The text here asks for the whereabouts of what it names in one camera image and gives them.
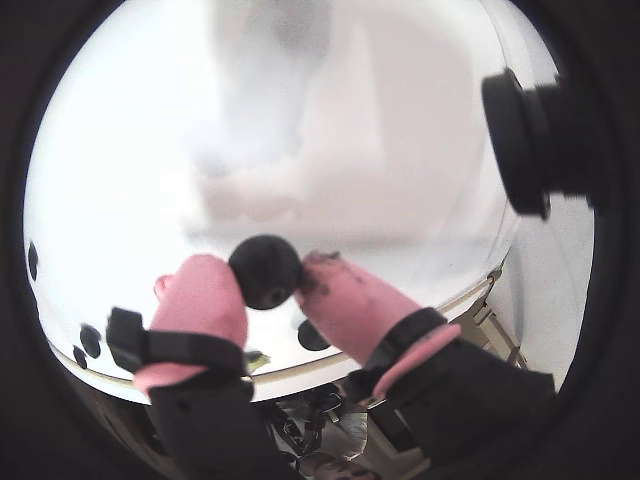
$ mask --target white enclosure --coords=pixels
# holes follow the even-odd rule
[[[54,352],[145,401],[104,342],[73,363],[81,325],[104,337],[120,306],[148,326],[158,276],[258,233],[339,250],[424,305],[459,296],[515,232],[480,95],[504,66],[477,1],[125,2],[65,73],[29,169],[25,252]],[[298,344],[293,300],[249,318],[271,357],[258,376],[339,353]],[[355,368],[322,365],[258,397]]]

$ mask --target finger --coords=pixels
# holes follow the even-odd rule
[[[188,258],[164,290],[151,328],[219,336],[244,347],[246,311],[229,265],[213,255]]]
[[[296,299],[322,336],[360,364],[396,322],[420,308],[357,265],[320,254],[303,260]]]
[[[156,283],[153,286],[153,293],[156,294],[156,298],[158,300],[162,300],[164,292],[169,288],[172,280],[173,275],[162,275],[161,277],[158,277],[158,280],[156,280]]]

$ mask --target black ball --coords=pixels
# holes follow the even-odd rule
[[[229,257],[245,304],[269,310],[284,303],[300,284],[302,264],[293,246],[275,235],[242,242]]]

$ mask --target black border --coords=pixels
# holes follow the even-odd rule
[[[596,214],[578,351],[544,422],[430,478],[637,478],[640,472],[640,4],[514,0],[562,57],[598,112],[607,207]],[[97,426],[46,346],[26,277],[24,179],[33,139],[62,73],[120,1],[0,4],[0,461],[6,478],[159,478]]]

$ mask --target black strap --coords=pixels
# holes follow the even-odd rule
[[[116,365],[135,373],[145,365],[172,362],[202,365],[237,377],[247,375],[244,352],[224,338],[186,332],[146,331],[142,315],[114,308],[107,344]]]

